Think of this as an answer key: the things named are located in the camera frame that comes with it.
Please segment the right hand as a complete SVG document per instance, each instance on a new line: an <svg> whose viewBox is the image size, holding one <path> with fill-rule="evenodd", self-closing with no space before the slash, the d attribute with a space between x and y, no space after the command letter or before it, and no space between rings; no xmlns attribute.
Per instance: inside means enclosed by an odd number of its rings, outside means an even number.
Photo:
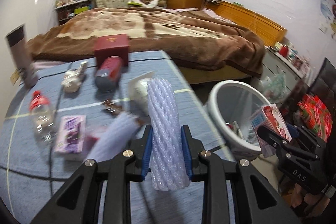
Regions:
<svg viewBox="0 0 336 224"><path fill-rule="evenodd" d="M297 207L302 204L304 201L309 206L313 206L315 211L317 211L315 214L319 215L321 214L325 208L328 206L330 199L326 196L314 196L310 193L303 193L304 189L299 185L295 184L294 190L291 194L291 206Z"/></svg>

